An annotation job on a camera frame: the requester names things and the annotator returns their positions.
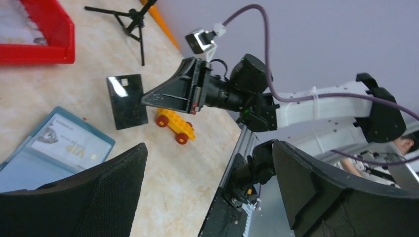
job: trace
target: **red tray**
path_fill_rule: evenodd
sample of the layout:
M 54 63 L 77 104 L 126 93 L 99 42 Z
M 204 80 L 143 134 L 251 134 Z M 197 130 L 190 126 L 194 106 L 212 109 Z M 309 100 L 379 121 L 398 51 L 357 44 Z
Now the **red tray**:
M 0 44 L 0 64 L 72 64 L 74 24 L 57 0 L 21 0 L 48 46 Z

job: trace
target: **black card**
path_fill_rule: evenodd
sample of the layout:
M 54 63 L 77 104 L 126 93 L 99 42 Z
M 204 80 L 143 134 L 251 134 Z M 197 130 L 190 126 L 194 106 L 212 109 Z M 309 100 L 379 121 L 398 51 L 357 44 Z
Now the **black card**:
M 141 75 L 108 77 L 106 81 L 117 130 L 147 124 L 147 111 L 141 104 Z

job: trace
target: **red lego wheel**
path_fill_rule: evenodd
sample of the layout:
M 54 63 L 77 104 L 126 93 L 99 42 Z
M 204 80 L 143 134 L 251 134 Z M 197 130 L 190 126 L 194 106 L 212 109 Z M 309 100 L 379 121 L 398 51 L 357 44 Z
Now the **red lego wheel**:
M 188 142 L 188 135 L 186 135 L 185 133 L 179 133 L 176 135 L 176 142 L 178 142 L 181 145 L 184 145 Z
M 156 124 L 159 127 L 167 127 L 168 123 L 169 123 L 169 118 L 164 115 L 160 115 L 156 119 Z

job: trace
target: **card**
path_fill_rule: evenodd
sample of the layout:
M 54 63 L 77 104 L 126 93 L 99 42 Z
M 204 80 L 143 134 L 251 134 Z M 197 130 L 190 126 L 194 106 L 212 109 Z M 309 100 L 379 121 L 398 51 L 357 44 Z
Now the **card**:
M 104 162 L 115 141 L 56 107 L 0 164 L 0 193 L 34 190 Z
M 116 129 L 147 124 L 147 111 L 141 104 L 144 94 L 141 75 L 108 77 L 107 83 Z
M 111 145 L 60 114 L 31 141 L 31 147 L 70 167 L 85 170 L 106 159 Z

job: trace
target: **black bracket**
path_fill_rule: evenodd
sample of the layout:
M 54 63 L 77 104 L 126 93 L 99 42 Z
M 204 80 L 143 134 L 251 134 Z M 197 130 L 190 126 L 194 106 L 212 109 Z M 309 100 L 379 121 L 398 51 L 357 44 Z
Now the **black bracket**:
M 247 213 L 232 207 L 218 187 L 198 237 L 241 237 L 246 229 Z
M 235 208 L 241 207 L 242 203 L 255 204 L 258 193 L 254 185 L 266 184 L 276 175 L 272 158 L 273 143 L 274 140 L 270 140 L 257 145 L 253 156 L 248 156 L 247 160 L 241 154 L 236 154 L 224 188 L 224 197 Z
M 141 103 L 194 115 L 204 106 L 210 72 L 210 63 L 195 57 L 185 58 L 167 81 L 144 94 Z
M 253 104 L 253 106 L 243 109 L 236 122 L 243 123 L 253 132 L 276 130 L 278 127 L 276 110 L 279 108 L 279 105 L 274 103 L 272 94 L 258 94 L 250 98 L 250 100 L 253 101 L 248 101 L 247 103 Z
M 376 80 L 368 73 L 358 74 L 356 81 L 361 81 L 368 87 L 368 94 L 396 103 L 394 96 L 385 88 L 378 87 Z M 368 143 L 386 143 L 400 137 L 406 131 L 401 112 L 380 103 L 373 103 L 369 117 L 356 120 L 354 125 L 361 127 Z

